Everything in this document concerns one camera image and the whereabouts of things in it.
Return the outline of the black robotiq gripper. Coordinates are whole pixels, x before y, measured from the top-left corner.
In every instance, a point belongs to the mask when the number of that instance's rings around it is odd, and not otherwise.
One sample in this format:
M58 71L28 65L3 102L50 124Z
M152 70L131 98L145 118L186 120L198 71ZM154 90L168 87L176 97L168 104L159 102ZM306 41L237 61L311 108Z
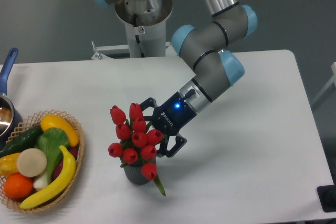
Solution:
M171 158L187 143L187 139L178 132L197 116L197 112L187 103L186 99L186 96L176 92L161 106L157 105L154 98L147 98L140 103L143 118L151 119L152 126L167 135L160 142L157 157ZM152 115L145 115L144 111L148 108L154 109ZM168 149L169 136L175 136L175 144L170 149Z

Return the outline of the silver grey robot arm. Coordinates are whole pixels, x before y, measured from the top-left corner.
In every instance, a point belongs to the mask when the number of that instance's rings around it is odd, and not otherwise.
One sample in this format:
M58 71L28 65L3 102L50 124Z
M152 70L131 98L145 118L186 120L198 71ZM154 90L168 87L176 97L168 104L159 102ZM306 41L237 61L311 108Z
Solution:
M113 5L124 23L128 51L132 58L162 57L166 54L166 20L172 12L172 0L95 0L99 5ZM228 46L255 31L256 13L238 0L205 0L212 22L202 29L180 27L171 38L176 54L195 76L161 106L153 98L141 104L152 107L148 117L155 129L175 137L160 144L159 156L172 157L186 143L179 131L205 107L234 85L245 73Z

